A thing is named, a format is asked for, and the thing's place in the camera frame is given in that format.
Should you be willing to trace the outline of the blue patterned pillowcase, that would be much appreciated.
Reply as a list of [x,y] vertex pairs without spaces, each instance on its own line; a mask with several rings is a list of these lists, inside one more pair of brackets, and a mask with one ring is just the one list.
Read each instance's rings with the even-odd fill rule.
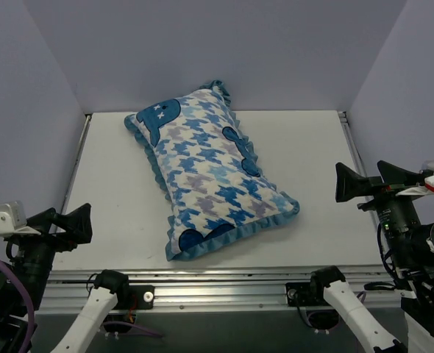
[[298,201],[258,166],[223,82],[129,114],[124,125],[171,203],[167,260],[194,260],[298,215]]

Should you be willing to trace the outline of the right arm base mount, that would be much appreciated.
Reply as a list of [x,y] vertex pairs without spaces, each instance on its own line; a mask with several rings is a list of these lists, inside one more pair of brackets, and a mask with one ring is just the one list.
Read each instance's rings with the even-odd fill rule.
[[309,282],[286,282],[286,301],[289,307],[329,307],[322,295],[315,294]]

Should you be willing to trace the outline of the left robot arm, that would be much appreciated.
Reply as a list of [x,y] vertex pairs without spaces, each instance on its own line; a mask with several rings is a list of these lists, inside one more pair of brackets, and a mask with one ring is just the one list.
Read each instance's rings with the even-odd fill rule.
[[[29,352],[35,333],[35,313],[45,293],[54,258],[91,242],[93,230],[88,203],[68,214],[53,207],[26,217],[21,202],[0,204],[0,238],[7,244],[8,261],[0,260],[0,352]],[[89,297],[56,352],[85,352],[113,308],[130,298],[126,274],[103,270]]]

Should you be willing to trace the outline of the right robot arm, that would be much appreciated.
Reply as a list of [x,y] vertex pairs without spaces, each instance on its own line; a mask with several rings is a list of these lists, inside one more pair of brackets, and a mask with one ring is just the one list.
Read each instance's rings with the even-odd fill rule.
[[367,177],[337,163],[335,200],[366,197],[358,209],[377,214],[380,258],[401,296],[408,342],[374,318],[334,265],[312,273],[308,294],[339,314],[365,352],[434,352],[434,222],[422,224],[413,205],[434,195],[434,161],[425,162],[418,173],[383,160],[377,168],[379,176]]

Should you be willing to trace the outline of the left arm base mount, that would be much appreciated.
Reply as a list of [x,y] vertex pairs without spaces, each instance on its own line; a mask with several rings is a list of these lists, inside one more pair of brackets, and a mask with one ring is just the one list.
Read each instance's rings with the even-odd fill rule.
[[150,310],[153,305],[153,286],[134,286],[126,277],[98,277],[83,308],[107,315],[113,310]]

